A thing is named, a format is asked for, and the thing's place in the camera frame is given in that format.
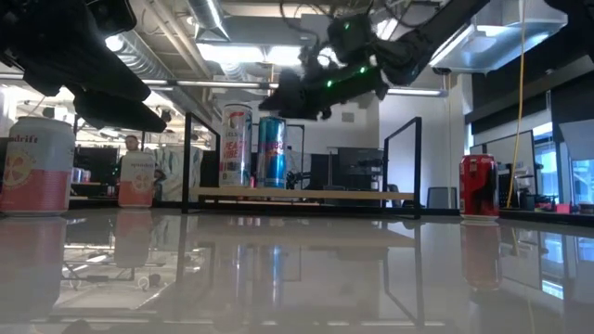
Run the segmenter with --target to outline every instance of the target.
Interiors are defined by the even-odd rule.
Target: wooden shelf
[[[205,196],[238,196],[266,198],[299,198],[299,199],[414,199],[414,194],[377,192],[377,191],[342,191],[342,190],[288,190],[274,188],[242,188],[242,187],[200,187],[189,190],[191,195]]]

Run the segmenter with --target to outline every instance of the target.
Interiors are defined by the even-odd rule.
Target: blue and silver can
[[[287,123],[278,117],[263,117],[258,129],[258,187],[285,188]]]

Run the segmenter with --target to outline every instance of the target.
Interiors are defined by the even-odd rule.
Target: white energy drink can
[[[250,186],[252,108],[233,103],[223,108],[219,186]]]

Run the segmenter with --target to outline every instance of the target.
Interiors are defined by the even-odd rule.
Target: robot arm
[[[584,35],[594,30],[590,5],[584,0],[545,0],[565,11],[570,24],[579,24]],[[468,24],[489,0],[450,0],[431,19],[396,41],[379,39],[371,30],[367,13],[335,19],[328,27],[329,46],[343,68],[323,69],[314,50],[304,63],[305,75],[283,71],[278,90],[265,99],[260,109],[278,111],[284,118],[317,120],[330,115],[330,106],[366,92],[383,99],[388,91],[381,74],[396,85],[412,84],[427,66],[438,47],[460,27]],[[585,37],[587,45],[594,45]]]

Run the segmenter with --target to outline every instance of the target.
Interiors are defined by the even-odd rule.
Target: yellow cable
[[[520,54],[520,102],[518,104],[518,126],[516,127],[516,143],[513,149],[513,163],[511,165],[511,174],[510,174],[510,187],[508,191],[508,201],[506,207],[509,208],[511,206],[511,192],[513,190],[513,176],[516,174],[516,162],[518,160],[518,143],[520,141],[520,125],[522,123],[522,114],[523,114],[523,73],[524,73],[524,55],[525,55],[525,48],[524,43],[526,41],[526,3],[529,0],[523,0],[522,3],[522,53]],[[513,234],[513,244],[515,248],[516,257],[519,259],[519,249],[518,249],[518,238],[516,237],[515,228],[511,229],[511,233]],[[535,328],[535,318],[534,313],[532,311],[532,302],[530,300],[530,296],[528,296],[528,291],[526,286],[524,285],[524,294],[526,300],[528,302],[528,315],[530,317],[530,330],[532,334],[536,333]]]
[[[511,164],[510,187],[508,188],[508,201],[506,208],[511,206],[511,192],[513,190],[513,176],[516,174],[516,161],[518,159],[518,142],[520,141],[520,123],[523,114],[523,66],[524,66],[524,43],[526,41],[526,3],[529,0],[523,0],[522,9],[522,53],[520,54],[520,103],[518,107],[518,126],[516,127],[516,143],[513,149],[513,163]]]

